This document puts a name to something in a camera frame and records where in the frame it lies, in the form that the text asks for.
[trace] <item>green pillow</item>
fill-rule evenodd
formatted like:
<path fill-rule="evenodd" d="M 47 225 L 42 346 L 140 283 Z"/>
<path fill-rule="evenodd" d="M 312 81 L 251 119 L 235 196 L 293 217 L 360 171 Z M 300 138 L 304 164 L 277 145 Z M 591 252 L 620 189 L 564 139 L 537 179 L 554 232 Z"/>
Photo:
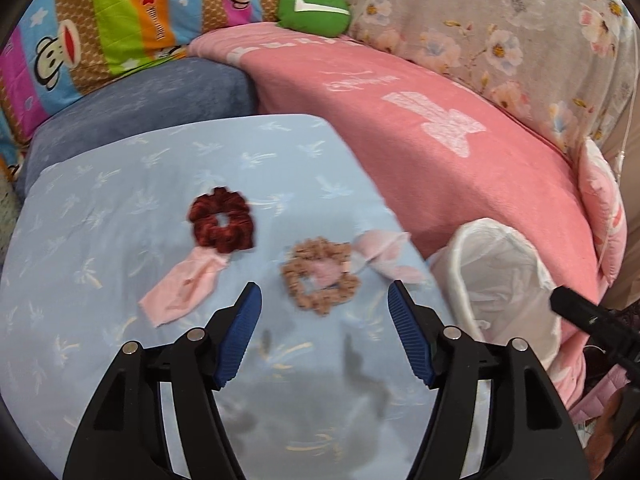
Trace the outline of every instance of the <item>green pillow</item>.
<path fill-rule="evenodd" d="M 351 15 L 344 0 L 280 0 L 278 25 L 326 38 L 340 36 Z"/>

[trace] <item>silver pin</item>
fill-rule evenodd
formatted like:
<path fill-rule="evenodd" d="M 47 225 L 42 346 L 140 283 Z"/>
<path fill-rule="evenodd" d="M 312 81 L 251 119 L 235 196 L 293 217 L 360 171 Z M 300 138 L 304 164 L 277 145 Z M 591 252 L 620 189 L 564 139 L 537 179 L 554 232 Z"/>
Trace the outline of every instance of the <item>silver pin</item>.
<path fill-rule="evenodd" d="M 527 348 L 529 348 L 529 343 L 517 337 L 513 341 L 511 341 L 511 346 L 513 346 L 518 352 L 524 352 Z"/>
<path fill-rule="evenodd" d="M 135 354 L 138 351 L 138 343 L 128 341 L 122 345 L 122 351 L 127 355 Z"/>
<path fill-rule="evenodd" d="M 189 341 L 200 341 L 204 337 L 204 330 L 201 328 L 193 328 L 187 332 Z"/>
<path fill-rule="evenodd" d="M 455 340 L 455 339 L 460 339 L 460 337 L 462 336 L 462 332 L 457 326 L 446 326 L 445 329 L 442 331 L 442 333 L 444 334 L 444 337 L 446 337 L 447 339 Z"/>

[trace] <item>scrunchie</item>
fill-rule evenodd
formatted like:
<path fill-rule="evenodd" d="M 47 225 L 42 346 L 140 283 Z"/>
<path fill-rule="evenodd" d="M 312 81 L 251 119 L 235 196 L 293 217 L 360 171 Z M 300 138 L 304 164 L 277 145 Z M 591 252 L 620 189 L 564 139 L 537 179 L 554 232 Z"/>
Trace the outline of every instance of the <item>scrunchie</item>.
<path fill-rule="evenodd" d="M 281 272 L 289 294 L 298 306 L 326 316 L 335 305 L 349 301 L 360 286 L 359 277 L 348 273 L 350 257 L 350 244 L 334 244 L 322 237 L 305 240 L 296 245 L 293 248 L 292 259 L 282 266 Z M 314 270 L 314 263 L 325 259 L 341 265 L 340 276 L 337 276 L 332 286 L 306 292 L 300 278 L 310 276 Z"/>
<path fill-rule="evenodd" d="M 224 213 L 228 224 L 221 226 L 216 218 Z M 193 236 L 201 247 L 213 247 L 220 254 L 251 249 L 254 246 L 254 220 L 249 206 L 238 192 L 216 187 L 213 193 L 197 197 L 188 219 L 193 223 Z"/>

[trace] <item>white star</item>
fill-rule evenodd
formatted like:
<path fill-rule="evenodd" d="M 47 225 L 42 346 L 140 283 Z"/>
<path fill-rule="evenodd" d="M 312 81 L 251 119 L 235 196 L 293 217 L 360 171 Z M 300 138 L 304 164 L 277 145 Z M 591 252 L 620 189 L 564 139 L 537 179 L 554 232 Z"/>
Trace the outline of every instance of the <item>white star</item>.
<path fill-rule="evenodd" d="M 36 12 L 34 12 L 31 16 L 31 25 L 30 27 L 35 27 L 36 25 L 42 25 L 42 20 L 44 20 L 45 16 L 49 13 L 48 10 L 40 7 Z"/>
<path fill-rule="evenodd" d="M 123 67 L 124 70 L 133 70 L 135 67 L 138 66 L 138 60 L 137 59 L 127 59 L 122 65 L 121 67 Z"/>

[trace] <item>colorful striped fabric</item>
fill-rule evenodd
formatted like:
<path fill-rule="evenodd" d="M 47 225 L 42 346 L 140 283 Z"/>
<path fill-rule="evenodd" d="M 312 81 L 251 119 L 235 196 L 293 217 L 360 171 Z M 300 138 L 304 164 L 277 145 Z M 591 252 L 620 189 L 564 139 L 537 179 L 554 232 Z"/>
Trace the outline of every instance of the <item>colorful striped fabric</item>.
<path fill-rule="evenodd" d="M 33 0 L 0 54 L 0 156 L 15 176 L 35 129 L 214 28 L 276 20 L 278 0 Z"/>

